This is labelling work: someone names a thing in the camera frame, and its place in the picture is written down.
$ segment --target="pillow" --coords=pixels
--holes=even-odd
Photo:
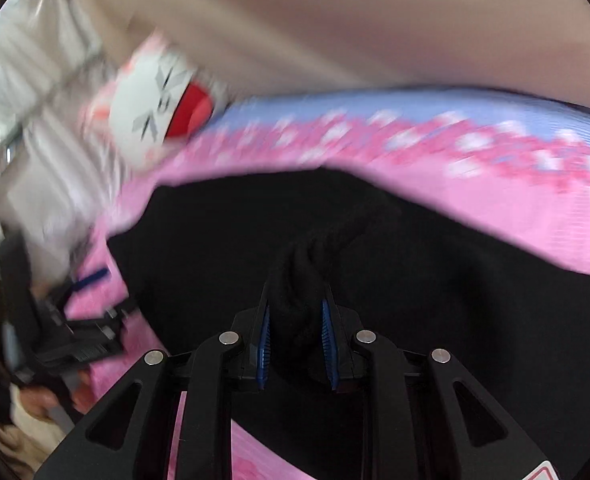
[[[82,111],[82,131],[104,139],[132,170],[149,170],[229,101],[226,85],[154,32]]]

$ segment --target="beige curtain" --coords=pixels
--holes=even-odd
[[[586,0],[80,0],[123,62],[160,27],[244,94],[414,83],[590,106]]]

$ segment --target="black garment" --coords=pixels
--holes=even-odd
[[[364,207],[379,211],[376,221],[323,261],[336,301],[400,348],[452,351],[562,478],[575,476],[590,456],[590,276],[328,170],[157,189],[137,225],[108,246],[172,352],[194,349],[256,306],[277,261],[271,330],[290,343],[278,355],[301,364],[319,307],[316,271],[298,273],[315,244],[328,247]],[[235,420],[321,480],[358,478],[360,415],[356,396],[296,391],[276,374],[263,394],[233,401]]]

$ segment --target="black fabric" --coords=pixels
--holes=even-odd
[[[256,306],[273,266],[276,352],[303,369],[322,276],[401,348],[457,355],[562,478],[590,456],[590,276],[330,170],[157,189],[108,246],[171,352]],[[233,399],[235,420],[322,480],[359,478],[360,415],[358,396],[296,390],[275,373],[264,393]]]

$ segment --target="white fabric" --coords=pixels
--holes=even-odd
[[[99,51],[72,0],[8,0],[0,11],[0,139],[15,118],[24,126],[0,178],[0,220],[24,231],[36,281],[67,272],[125,176],[108,147],[77,133],[79,108],[115,74]]]

